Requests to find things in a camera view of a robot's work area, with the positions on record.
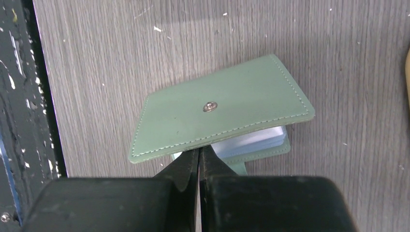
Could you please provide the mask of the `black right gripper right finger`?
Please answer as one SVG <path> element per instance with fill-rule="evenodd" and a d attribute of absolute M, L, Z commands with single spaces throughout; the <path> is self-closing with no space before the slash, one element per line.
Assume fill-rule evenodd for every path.
<path fill-rule="evenodd" d="M 345 199 L 320 176 L 238 175 L 211 146 L 199 150 L 204 232 L 355 232 Z"/>

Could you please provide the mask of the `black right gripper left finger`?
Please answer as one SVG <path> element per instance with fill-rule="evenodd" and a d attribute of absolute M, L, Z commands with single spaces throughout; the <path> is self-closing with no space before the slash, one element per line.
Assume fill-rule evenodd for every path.
<path fill-rule="evenodd" d="M 150 178 L 62 178 L 48 183 L 24 232 L 193 232 L 199 151 Z"/>

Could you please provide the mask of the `green card holder wallet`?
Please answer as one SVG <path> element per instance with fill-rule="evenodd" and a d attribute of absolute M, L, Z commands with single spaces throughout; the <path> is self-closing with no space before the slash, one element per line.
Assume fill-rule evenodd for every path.
<path fill-rule="evenodd" d="M 129 161 L 141 163 L 210 145 L 239 175 L 245 163 L 288 153 L 286 126 L 315 110 L 275 55 L 259 57 L 147 96 Z"/>

